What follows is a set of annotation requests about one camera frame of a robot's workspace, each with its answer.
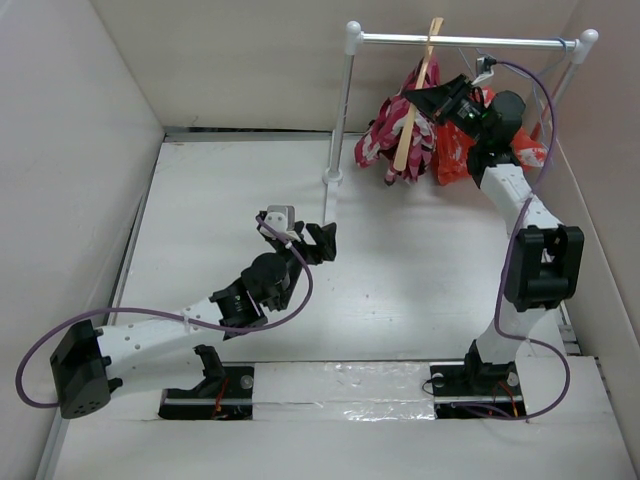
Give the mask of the wooden clothes hanger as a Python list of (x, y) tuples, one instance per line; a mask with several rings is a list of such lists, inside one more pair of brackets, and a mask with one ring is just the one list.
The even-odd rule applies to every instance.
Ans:
[(415, 88), (406, 92), (406, 100), (409, 103), (409, 107), (393, 161), (394, 170), (400, 173), (406, 169), (408, 164), (409, 150), (412, 145), (413, 125), (419, 111), (416, 102), (419, 101), (419, 92), (424, 89), (426, 76), (429, 73), (429, 63), (434, 51), (432, 40), (439, 34), (443, 23), (444, 19), (442, 17), (434, 17), (432, 19)]

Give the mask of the pink camouflage trousers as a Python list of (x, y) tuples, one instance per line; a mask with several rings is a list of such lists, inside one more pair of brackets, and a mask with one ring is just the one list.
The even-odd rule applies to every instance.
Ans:
[(383, 102), (376, 118), (370, 122), (365, 134), (354, 147), (355, 164), (360, 168), (368, 168), (383, 159), (388, 161), (384, 176), (384, 182), (388, 186), (397, 180), (416, 183), (430, 166), (436, 147), (437, 134), (434, 123), (417, 111), (411, 130), (406, 165), (403, 169), (394, 167), (395, 154), (400, 145), (409, 108), (412, 106), (403, 94), (417, 88), (421, 67), (422, 62), (419, 62), (406, 77), (399, 91)]

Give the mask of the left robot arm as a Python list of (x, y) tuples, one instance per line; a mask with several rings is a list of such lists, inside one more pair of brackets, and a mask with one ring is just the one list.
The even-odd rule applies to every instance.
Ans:
[(337, 255), (336, 223), (297, 222), (284, 233), (257, 218), (271, 251), (256, 257), (228, 287), (179, 313), (144, 310), (146, 320), (95, 327), (87, 312), (66, 325), (50, 357), (58, 407), (71, 420), (105, 407), (112, 397), (141, 389), (156, 358), (191, 349), (200, 359), (188, 374), (184, 393), (205, 398), (227, 384), (216, 345), (275, 328), (267, 311), (287, 309), (298, 279)]

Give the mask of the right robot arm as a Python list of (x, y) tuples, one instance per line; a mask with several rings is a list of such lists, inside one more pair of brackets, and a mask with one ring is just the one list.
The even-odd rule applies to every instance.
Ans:
[(468, 173), (503, 217), (509, 237), (492, 324), (472, 342), (454, 376), (483, 394), (514, 373), (520, 345), (546, 312), (574, 295), (584, 234), (556, 218), (525, 178), (514, 150), (525, 111), (518, 94), (502, 91), (486, 101), (460, 75), (404, 96), (429, 120), (451, 123), (471, 139)]

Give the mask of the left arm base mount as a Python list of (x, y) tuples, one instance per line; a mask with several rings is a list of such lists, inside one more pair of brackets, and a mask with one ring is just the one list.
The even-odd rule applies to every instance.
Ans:
[(255, 365), (224, 364), (213, 346), (194, 348), (202, 379), (191, 389), (163, 392), (158, 415), (173, 421), (247, 421), (253, 419)]

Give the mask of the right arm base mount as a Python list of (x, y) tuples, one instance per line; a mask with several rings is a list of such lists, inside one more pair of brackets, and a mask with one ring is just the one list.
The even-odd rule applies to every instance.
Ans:
[(519, 419), (526, 407), (514, 361), (481, 361), (475, 342), (463, 360), (437, 361), (421, 385), (437, 419)]

